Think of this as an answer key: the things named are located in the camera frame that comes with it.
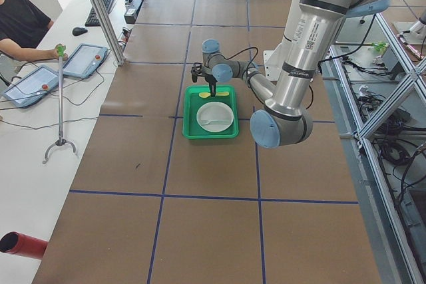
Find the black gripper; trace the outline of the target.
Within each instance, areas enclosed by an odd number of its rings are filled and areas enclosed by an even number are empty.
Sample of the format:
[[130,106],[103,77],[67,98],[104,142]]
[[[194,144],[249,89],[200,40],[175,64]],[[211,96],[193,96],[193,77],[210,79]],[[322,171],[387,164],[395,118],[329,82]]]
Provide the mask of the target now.
[[193,63],[190,74],[193,83],[196,83],[199,78],[204,78],[204,80],[209,84],[210,96],[216,96],[217,80],[214,78],[209,68],[205,67],[202,63]]

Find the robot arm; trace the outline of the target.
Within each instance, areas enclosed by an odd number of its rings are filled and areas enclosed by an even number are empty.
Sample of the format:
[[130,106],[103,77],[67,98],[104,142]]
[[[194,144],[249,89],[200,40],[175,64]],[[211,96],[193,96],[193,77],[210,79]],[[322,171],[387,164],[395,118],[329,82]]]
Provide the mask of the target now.
[[350,17],[380,13],[390,0],[292,0],[282,42],[270,58],[280,68],[276,84],[253,62],[226,59],[215,39],[202,44],[203,61],[191,69],[193,81],[205,78],[210,94],[219,82],[242,79],[262,102],[250,119],[250,132],[264,148],[303,142],[312,132],[312,118],[302,100],[343,22]]

